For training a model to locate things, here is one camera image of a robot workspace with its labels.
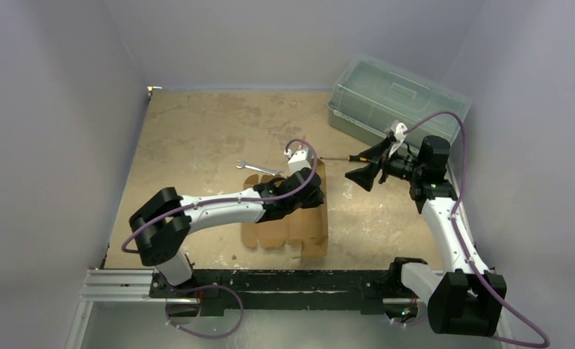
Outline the brown cardboard box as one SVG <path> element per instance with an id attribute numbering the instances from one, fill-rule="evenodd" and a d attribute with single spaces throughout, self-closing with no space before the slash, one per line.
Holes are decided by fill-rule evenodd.
<path id="1" fill-rule="evenodd" d="M 290 248 L 302 258 L 323 258 L 329 244 L 327 203 L 316 208 L 298 209 L 282 220 L 242 223 L 241 243 L 250 249 Z"/>

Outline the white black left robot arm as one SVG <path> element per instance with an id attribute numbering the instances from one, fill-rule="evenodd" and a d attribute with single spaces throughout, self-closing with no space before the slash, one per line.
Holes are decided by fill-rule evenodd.
<path id="1" fill-rule="evenodd" d="M 168 187 L 129 218 L 131 239 L 142 264 L 157 269 L 177 297 L 187 297 L 196 287 L 193 268 L 180 252 L 188 235 L 220 225 L 281 220 L 323 202 L 322 179 L 310 168 L 221 196 L 180 196 Z"/>

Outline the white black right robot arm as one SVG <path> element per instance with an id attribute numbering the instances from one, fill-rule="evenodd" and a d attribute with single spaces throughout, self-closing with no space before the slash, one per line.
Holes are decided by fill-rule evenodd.
<path id="1" fill-rule="evenodd" d="M 443 275 L 433 272 L 422 258 L 396 257 L 387 272 L 388 289 L 398 296 L 409 291 L 417 295 L 436 334 L 493 337 L 502 311 L 499 300 L 506 295 L 507 285 L 467 242 L 467 229 L 455 207 L 457 191 L 446 179 L 450 144 L 441 137 L 426 136 L 417 154 L 405 155 L 398 146 L 389 136 L 351 156 L 351 161 L 366 166 L 345 176 L 366 191 L 388 177 L 409 182 L 409 195 L 439 248 Z"/>

